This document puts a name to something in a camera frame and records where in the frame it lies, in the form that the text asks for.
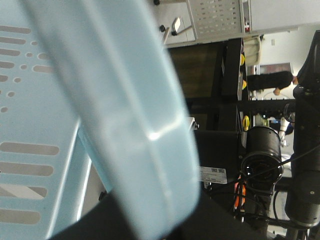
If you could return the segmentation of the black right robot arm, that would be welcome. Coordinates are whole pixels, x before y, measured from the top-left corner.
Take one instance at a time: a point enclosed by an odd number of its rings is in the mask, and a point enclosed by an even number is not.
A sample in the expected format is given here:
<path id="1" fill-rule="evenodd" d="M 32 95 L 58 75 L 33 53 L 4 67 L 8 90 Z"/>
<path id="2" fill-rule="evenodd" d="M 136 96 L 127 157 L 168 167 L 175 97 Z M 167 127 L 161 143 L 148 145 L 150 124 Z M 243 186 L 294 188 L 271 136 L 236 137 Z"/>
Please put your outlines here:
<path id="1" fill-rule="evenodd" d="M 295 97 L 294 154 L 289 159 L 292 179 L 285 213 L 290 219 L 286 240 L 307 239 L 320 223 L 320 32 L 314 33 Z"/>

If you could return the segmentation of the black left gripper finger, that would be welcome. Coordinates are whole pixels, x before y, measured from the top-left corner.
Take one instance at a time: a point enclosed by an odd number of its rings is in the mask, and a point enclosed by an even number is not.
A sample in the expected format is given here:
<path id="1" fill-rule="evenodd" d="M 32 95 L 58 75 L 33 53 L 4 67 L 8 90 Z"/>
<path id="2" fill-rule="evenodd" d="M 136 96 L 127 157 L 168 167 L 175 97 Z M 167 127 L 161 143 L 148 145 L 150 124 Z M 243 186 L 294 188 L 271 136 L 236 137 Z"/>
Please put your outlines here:
<path id="1" fill-rule="evenodd" d="M 176 226 L 158 213 L 141 218 L 146 234 L 138 236 L 115 197 L 108 194 L 79 221 L 51 236 L 52 240 L 265 240 L 249 224 L 235 220 L 204 193 L 195 211 Z"/>

